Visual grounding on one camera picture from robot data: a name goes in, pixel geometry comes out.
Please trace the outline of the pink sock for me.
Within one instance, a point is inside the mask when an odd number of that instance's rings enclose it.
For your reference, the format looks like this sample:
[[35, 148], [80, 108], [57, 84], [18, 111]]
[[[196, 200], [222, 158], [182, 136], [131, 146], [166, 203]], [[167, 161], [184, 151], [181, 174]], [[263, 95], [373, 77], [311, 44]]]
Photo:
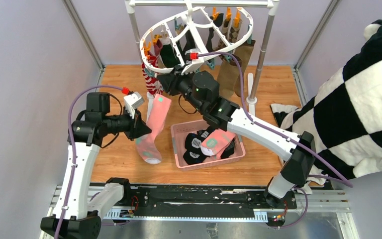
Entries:
[[201, 144], [203, 154], [220, 158], [236, 134], [221, 129], [213, 131]]
[[162, 156], [156, 148], [155, 140], [164, 129], [171, 102], [169, 98], [163, 95], [156, 94], [154, 96], [152, 109], [147, 120], [147, 126], [152, 131], [135, 141], [138, 154], [149, 164], [159, 164], [162, 161]]

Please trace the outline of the red white striped sock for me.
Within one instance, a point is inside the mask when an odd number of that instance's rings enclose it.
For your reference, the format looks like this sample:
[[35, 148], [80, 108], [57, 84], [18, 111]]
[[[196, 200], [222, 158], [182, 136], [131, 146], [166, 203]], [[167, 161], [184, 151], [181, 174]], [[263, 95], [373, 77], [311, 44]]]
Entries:
[[147, 91], [151, 95], [162, 94], [164, 89], [158, 79], [154, 77], [153, 72], [148, 71], [144, 63], [141, 64], [141, 68]]

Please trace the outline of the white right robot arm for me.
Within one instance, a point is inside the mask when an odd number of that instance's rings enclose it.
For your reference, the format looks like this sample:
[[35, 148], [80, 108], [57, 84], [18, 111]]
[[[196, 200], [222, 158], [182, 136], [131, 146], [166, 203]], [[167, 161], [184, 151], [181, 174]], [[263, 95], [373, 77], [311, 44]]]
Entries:
[[157, 79], [171, 96], [181, 95], [213, 128], [244, 136], [279, 156], [284, 166], [267, 185], [264, 201], [276, 208], [284, 196], [297, 186], [306, 184], [315, 161], [314, 139], [310, 133], [299, 135], [252, 116], [219, 94], [219, 83], [207, 71], [182, 75], [179, 68]]

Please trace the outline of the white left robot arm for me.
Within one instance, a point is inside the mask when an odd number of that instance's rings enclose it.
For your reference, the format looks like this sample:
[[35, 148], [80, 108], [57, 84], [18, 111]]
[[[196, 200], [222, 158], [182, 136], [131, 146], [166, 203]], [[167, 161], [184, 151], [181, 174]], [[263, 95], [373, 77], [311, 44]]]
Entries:
[[105, 92], [87, 94], [86, 109], [69, 120], [68, 163], [62, 190], [53, 214], [42, 218], [40, 228], [55, 239], [96, 239], [104, 216], [117, 203], [126, 206], [138, 200], [126, 178], [112, 177], [91, 199], [89, 186], [103, 139], [124, 133], [134, 140], [151, 133], [138, 107], [144, 99], [138, 92], [126, 93], [122, 110], [110, 115], [110, 98]]

